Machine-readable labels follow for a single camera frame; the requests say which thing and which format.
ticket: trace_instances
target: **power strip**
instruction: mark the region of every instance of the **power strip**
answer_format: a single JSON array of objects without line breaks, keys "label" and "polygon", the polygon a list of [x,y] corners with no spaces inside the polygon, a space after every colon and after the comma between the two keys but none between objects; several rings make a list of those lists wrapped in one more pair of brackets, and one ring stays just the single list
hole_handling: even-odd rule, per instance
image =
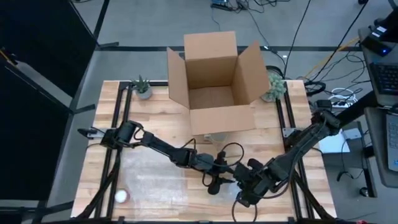
[{"label": "power strip", "polygon": [[352,106],[352,105],[353,105],[353,103],[345,102],[344,105],[339,105],[339,104],[332,103],[331,106],[332,106],[333,108],[349,108],[349,107]]}]

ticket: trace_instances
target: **white pot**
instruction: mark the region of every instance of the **white pot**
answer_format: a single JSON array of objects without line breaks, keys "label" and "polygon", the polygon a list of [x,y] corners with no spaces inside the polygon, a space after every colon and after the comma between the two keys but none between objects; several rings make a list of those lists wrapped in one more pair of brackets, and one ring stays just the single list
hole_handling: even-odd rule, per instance
[{"label": "white pot", "polygon": [[142,99],[142,100],[147,100],[147,99],[149,99],[149,98],[152,96],[152,88],[149,87],[148,90],[147,90],[145,93],[139,93],[139,92],[136,90],[136,94],[137,94],[137,96],[138,96],[140,99]]}]

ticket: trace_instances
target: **open cardboard box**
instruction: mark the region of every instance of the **open cardboard box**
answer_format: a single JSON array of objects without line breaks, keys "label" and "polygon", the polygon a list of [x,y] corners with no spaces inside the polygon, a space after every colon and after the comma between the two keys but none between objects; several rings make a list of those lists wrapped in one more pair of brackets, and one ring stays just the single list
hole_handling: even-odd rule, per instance
[{"label": "open cardboard box", "polygon": [[256,128],[249,104],[269,90],[259,43],[238,56],[235,32],[184,35],[167,49],[169,97],[190,110],[193,135]]}]

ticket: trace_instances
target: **wooden tabletop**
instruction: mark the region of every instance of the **wooden tabletop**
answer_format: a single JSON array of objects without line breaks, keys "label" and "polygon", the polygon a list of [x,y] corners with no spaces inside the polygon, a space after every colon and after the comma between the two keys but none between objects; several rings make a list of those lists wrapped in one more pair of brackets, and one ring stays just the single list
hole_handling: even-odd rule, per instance
[{"label": "wooden tabletop", "polygon": [[[311,114],[303,82],[287,81],[287,84],[296,125],[298,128],[306,128],[310,124]],[[94,127],[111,126],[118,86],[118,81],[104,82]],[[141,101],[133,95],[129,119],[141,123],[146,131],[154,133],[158,138],[173,146],[184,145],[193,137],[190,134],[188,110],[169,99],[166,86],[154,87],[153,91],[153,96],[146,101]],[[125,98],[124,95],[119,123]],[[283,154],[284,147],[275,103],[256,100],[251,103],[251,108],[257,129],[229,133],[225,142],[213,144],[204,140],[203,136],[195,136],[198,152],[216,156],[225,144],[238,142],[245,150],[242,160],[244,164],[250,158],[266,163],[272,157]],[[284,114],[288,125],[287,113]],[[90,141],[90,144],[96,142],[99,140]],[[228,147],[226,152],[229,163],[233,163],[241,155],[240,149],[235,146]],[[93,146],[87,150],[72,216],[83,211],[97,192],[105,153],[106,149],[101,146]],[[335,216],[321,154],[310,151],[303,161],[310,190],[329,214]],[[209,181],[210,178],[205,178],[205,183]],[[119,216],[125,216],[126,220],[231,221],[231,207],[238,192],[234,184],[224,184],[218,195],[209,195],[207,188],[202,184],[202,175],[199,172],[175,167],[165,156],[143,147],[123,150],[118,189],[126,189],[130,198],[126,203],[115,202],[113,212],[115,220]],[[104,198],[103,214],[105,214],[108,195],[109,193],[106,193]],[[300,203],[305,216],[301,194]],[[290,191],[275,199],[261,200],[257,206],[258,221],[286,221],[287,217],[294,217]],[[237,204],[235,216],[238,221],[251,221],[254,217],[254,207],[245,208]]]}]

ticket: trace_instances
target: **concrete floor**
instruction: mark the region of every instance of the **concrete floor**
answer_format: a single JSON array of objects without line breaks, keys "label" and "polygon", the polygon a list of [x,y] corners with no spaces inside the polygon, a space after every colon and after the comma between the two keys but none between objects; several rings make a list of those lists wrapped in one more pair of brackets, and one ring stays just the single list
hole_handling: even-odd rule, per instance
[{"label": "concrete floor", "polygon": [[[261,10],[254,2],[250,2],[251,7]],[[102,4],[103,0],[75,4],[91,31],[94,30]],[[104,44],[119,41],[124,46],[183,45],[184,34],[218,30],[217,25],[211,20],[209,4],[209,0],[111,0],[98,42]],[[265,6],[265,13],[252,14],[270,45],[290,46],[306,5],[306,1],[292,0],[280,2],[277,7]],[[360,9],[361,6],[356,0],[312,1],[295,45],[336,46]],[[358,28],[370,25],[377,17],[386,16],[391,11],[387,1],[369,1],[345,41],[356,37]],[[213,13],[215,20],[220,23],[221,30],[236,31],[238,45],[249,45],[254,40],[266,44],[247,11],[235,14],[215,9]],[[287,77],[294,79],[305,75],[330,53],[292,52]],[[275,55],[270,52],[262,54],[267,65],[283,68],[282,62]],[[344,55],[345,53],[337,53],[332,61]],[[361,52],[356,55],[362,58]],[[97,103],[103,80],[130,80],[140,74],[150,80],[166,80],[166,63],[165,52],[95,52],[78,104],[85,106]],[[359,67],[358,63],[341,63],[333,69],[328,78],[343,76]],[[327,89],[347,87],[358,74],[359,72],[338,81],[328,82]],[[365,71],[359,81],[368,79],[368,73]],[[352,90],[357,88],[363,89],[356,95],[357,98],[371,91],[369,83],[357,85]],[[310,100],[325,98],[325,94],[319,94]],[[77,129],[90,127],[94,115],[94,111],[89,111],[73,119],[48,206],[74,199],[87,145],[87,139],[80,136]],[[372,213],[364,217],[369,222],[398,223],[398,215],[392,211],[396,208],[398,190],[385,188],[376,172],[374,178],[379,197],[364,198],[358,193],[358,189],[365,186],[364,177],[337,182],[336,176],[340,169],[326,168],[339,218],[349,219]],[[356,174],[359,170],[353,169],[351,172]],[[45,220],[66,219],[69,216],[70,211],[65,211],[50,215]]]}]

